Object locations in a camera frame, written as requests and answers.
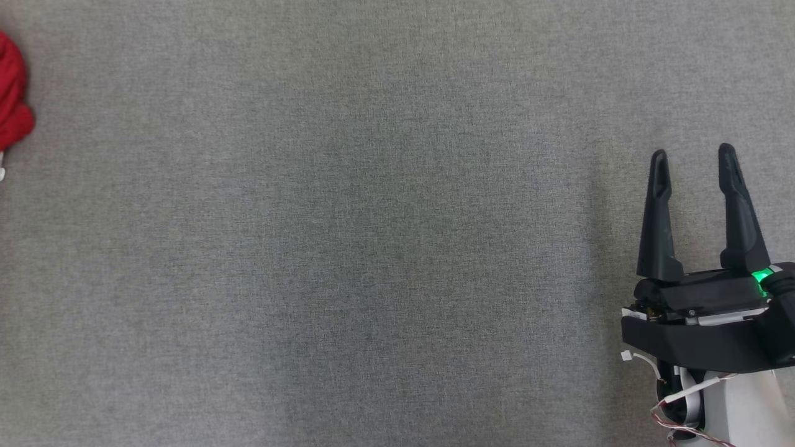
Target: white cable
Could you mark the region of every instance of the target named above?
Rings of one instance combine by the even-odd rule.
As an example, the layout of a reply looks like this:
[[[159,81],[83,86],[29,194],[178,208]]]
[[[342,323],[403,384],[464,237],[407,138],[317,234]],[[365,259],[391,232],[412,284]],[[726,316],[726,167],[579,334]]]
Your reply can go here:
[[[638,357],[640,360],[643,360],[644,362],[651,365],[651,367],[654,369],[654,375],[657,376],[657,380],[662,380],[662,375],[660,375],[660,370],[657,369],[657,364],[649,357],[646,357],[643,354],[638,354],[637,352],[630,352],[629,349],[621,353],[621,359],[625,362],[632,360],[632,357]]]
[[[732,377],[736,377],[736,376],[737,376],[736,374],[719,375],[718,377],[713,377],[712,379],[704,380],[702,383],[699,383],[698,385],[693,385],[692,387],[687,388],[687,389],[682,390],[682,391],[679,391],[678,393],[673,393],[672,395],[665,396],[660,401],[660,403],[661,404],[663,402],[664,403],[671,403],[671,402],[677,401],[677,400],[683,398],[686,395],[691,395],[691,394],[693,394],[693,393],[695,393],[697,391],[703,390],[706,387],[711,387],[712,385],[715,385],[716,383],[720,382],[721,380],[729,380]]]

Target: red fabric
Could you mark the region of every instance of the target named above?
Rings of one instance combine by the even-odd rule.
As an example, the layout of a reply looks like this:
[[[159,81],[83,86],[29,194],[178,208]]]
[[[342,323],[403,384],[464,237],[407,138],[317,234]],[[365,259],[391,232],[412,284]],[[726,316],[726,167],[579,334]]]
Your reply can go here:
[[[22,103],[26,82],[22,54],[11,39],[0,31],[0,151],[21,140],[33,129],[33,115]]]

